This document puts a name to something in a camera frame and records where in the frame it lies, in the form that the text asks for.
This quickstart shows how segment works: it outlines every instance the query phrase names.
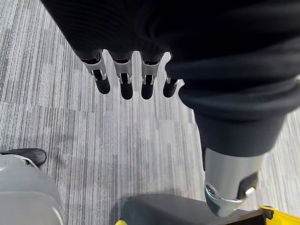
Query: floor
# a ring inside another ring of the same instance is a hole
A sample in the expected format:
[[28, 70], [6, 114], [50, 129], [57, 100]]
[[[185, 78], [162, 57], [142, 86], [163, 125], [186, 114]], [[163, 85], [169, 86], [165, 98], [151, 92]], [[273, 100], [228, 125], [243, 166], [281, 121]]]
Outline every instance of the floor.
[[[200, 138], [193, 112], [177, 94], [167, 99], [159, 68], [154, 96], [120, 97], [104, 51], [112, 91], [101, 95], [39, 1], [0, 5], [0, 149], [39, 147], [42, 170], [61, 193], [68, 224], [113, 224], [127, 196], [172, 193], [204, 200]], [[260, 173], [259, 189], [243, 206], [277, 207], [300, 216], [300, 110], [287, 117]]]

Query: robotic hand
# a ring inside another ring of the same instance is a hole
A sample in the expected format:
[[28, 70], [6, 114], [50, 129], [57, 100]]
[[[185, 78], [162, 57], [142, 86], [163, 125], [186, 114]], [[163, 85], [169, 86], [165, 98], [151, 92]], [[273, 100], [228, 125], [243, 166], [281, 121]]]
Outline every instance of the robotic hand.
[[[41, 1], [91, 71], [98, 49], [119, 56], [135, 50], [172, 54], [167, 83], [184, 80], [179, 96], [195, 112], [207, 204], [220, 217], [238, 208], [255, 190], [286, 114], [300, 105], [295, 79], [300, 74], [300, 2]], [[95, 61], [99, 68], [93, 75], [106, 94], [110, 86], [100, 62]], [[116, 66], [121, 88], [131, 85], [130, 57], [125, 63], [126, 70]], [[145, 73], [144, 88], [153, 89], [157, 67], [150, 71], [150, 83]], [[122, 95], [130, 99], [132, 88]]]

